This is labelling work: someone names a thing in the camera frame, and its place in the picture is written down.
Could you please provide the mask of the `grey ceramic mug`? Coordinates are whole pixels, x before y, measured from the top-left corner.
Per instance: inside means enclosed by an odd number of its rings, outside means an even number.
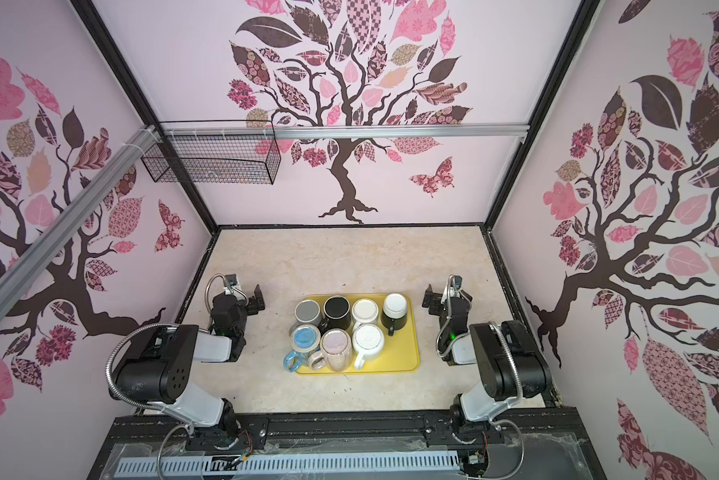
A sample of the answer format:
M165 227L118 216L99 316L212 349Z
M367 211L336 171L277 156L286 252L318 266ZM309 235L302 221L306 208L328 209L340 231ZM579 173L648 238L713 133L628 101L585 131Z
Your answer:
M323 321L321 305L313 299L301 301L295 309L296 325L311 325L318 327Z

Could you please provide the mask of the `blue butterfly mug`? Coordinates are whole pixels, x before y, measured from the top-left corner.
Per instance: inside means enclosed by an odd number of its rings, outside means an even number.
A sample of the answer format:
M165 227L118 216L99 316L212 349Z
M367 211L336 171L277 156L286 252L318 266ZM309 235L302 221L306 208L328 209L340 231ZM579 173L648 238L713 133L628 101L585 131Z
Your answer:
M320 369L324 360L319 351L322 334L313 325L301 325L291 333L291 351L284 359L284 367L289 372L296 372L301 367Z

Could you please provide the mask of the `pink iridescent mug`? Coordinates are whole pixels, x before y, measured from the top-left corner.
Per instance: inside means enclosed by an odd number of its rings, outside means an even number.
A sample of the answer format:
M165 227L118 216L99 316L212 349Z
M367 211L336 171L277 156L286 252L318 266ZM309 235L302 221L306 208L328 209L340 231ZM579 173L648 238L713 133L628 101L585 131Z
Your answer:
M318 350L310 355L308 366L311 370L328 368L333 372L343 372L352 365L352 359L350 334L343 329L331 329L322 336Z

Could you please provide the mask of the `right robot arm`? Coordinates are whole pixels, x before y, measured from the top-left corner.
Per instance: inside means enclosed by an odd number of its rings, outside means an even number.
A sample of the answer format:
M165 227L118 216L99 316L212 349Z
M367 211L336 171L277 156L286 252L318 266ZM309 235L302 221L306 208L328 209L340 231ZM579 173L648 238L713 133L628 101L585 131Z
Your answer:
M523 322L469 323L473 297L457 279L441 293L428 287L421 307L439 319L435 351L451 366L475 365L479 382L457 395L449 410L451 431L493 422L527 398L551 389L551 370Z

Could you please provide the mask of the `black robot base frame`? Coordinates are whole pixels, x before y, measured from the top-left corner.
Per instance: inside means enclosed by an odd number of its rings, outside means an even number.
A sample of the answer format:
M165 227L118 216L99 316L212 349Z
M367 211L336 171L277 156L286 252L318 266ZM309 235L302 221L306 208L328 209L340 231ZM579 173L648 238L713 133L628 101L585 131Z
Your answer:
M499 416L521 429L525 461L513 479L601 479L605 475L577 410L519 408ZM116 419L90 471L115 479L124 457L287 455L312 453L451 451L458 472L253 475L207 479L498 478L517 465L515 432L497 433L487 423L465 424L451 436L448 410L235 413L230 427L188 427L165 415Z

